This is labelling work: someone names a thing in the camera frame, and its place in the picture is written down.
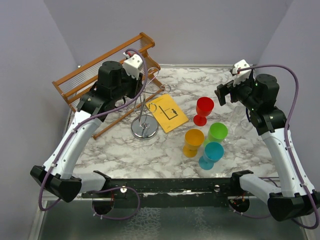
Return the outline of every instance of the printed diagram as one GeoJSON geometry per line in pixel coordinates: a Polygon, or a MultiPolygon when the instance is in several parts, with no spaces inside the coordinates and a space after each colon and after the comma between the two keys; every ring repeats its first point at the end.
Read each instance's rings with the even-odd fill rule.
{"type": "Polygon", "coordinates": [[[163,110],[161,106],[159,106],[159,108],[161,109],[161,111],[164,113],[164,115],[168,120],[174,119],[175,117],[178,116],[177,112],[173,108],[167,108],[165,110],[163,110]]]}

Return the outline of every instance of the red goblet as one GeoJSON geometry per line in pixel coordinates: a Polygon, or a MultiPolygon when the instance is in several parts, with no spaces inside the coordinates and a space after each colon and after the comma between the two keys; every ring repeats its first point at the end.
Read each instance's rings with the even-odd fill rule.
{"type": "Polygon", "coordinates": [[[203,96],[196,101],[196,113],[197,115],[194,116],[193,122],[197,126],[204,126],[207,123],[207,116],[212,112],[214,109],[214,101],[211,98],[203,96]]]}

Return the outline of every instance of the black metal bar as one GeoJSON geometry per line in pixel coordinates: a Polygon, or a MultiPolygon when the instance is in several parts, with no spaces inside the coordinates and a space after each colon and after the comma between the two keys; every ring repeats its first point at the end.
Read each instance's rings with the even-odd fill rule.
{"type": "MultiPolygon", "coordinates": [[[[229,205],[227,197],[217,197],[215,193],[195,193],[187,195],[169,195],[167,193],[159,193],[155,195],[140,196],[141,208],[185,208],[185,207],[227,207],[229,205]]],[[[101,204],[101,201],[92,202],[93,205],[101,204]]],[[[127,194],[125,198],[117,198],[114,202],[114,208],[118,209],[134,209],[138,205],[137,196],[135,194],[127,194]]]]}
{"type": "MultiPolygon", "coordinates": [[[[230,190],[230,178],[128,178],[110,179],[107,187],[127,186],[134,188],[139,194],[143,193],[214,193],[217,197],[233,196],[230,190]]],[[[111,194],[86,192],[83,198],[109,198],[111,194]]],[[[120,191],[115,193],[116,198],[124,198],[125,195],[120,191]]]]}

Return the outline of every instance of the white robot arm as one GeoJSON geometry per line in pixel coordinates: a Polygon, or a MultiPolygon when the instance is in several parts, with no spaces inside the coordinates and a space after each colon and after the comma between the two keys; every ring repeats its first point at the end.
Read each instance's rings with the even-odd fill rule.
{"type": "Polygon", "coordinates": [[[79,193],[103,188],[106,176],[98,172],[78,175],[73,173],[85,145],[105,120],[106,115],[88,119],[114,109],[115,103],[124,97],[137,97],[143,86],[143,75],[140,73],[142,63],[142,58],[134,54],[131,57],[128,55],[123,65],[116,61],[106,61],[102,64],[98,70],[97,82],[80,98],[78,111],[56,150],[43,166],[32,168],[30,174],[38,184],[42,185],[44,181],[46,190],[67,203],[79,193]]]}
{"type": "Polygon", "coordinates": [[[278,221],[310,214],[314,209],[309,195],[319,208],[320,194],[316,192],[300,163],[285,114],[275,106],[279,91],[277,79],[269,74],[260,74],[254,78],[254,67],[248,67],[245,60],[237,62],[230,71],[235,79],[220,84],[215,94],[221,106],[226,103],[225,96],[230,94],[232,103],[239,101],[250,112],[250,121],[272,156],[281,186],[266,183],[246,170],[232,174],[233,191],[237,192],[236,195],[252,193],[268,205],[271,215],[278,221]]]}

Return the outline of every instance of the white marble countertop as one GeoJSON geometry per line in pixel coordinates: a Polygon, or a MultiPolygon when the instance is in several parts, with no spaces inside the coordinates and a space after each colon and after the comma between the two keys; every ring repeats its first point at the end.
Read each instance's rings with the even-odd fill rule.
{"type": "MultiPolygon", "coordinates": [[[[214,93],[217,85],[232,79],[223,68],[163,68],[159,81],[172,87],[170,95],[189,118],[189,122],[164,133],[159,126],[157,135],[149,141],[135,139],[131,134],[131,122],[137,116],[132,113],[112,127],[97,140],[91,138],[75,166],[75,173],[98,170],[112,178],[223,178],[233,172],[251,170],[259,177],[276,177],[276,169],[264,142],[253,128],[238,139],[236,145],[223,143],[224,156],[211,170],[199,167],[198,160],[204,152],[201,146],[193,158],[183,155],[184,136],[189,129],[200,129],[207,136],[212,123],[226,123],[237,105],[220,106],[214,93]],[[196,102],[200,97],[210,97],[215,106],[203,127],[193,123],[196,102]]],[[[154,85],[148,92],[155,92],[154,85]]],[[[98,129],[104,129],[123,112],[109,114],[98,129]]]]}

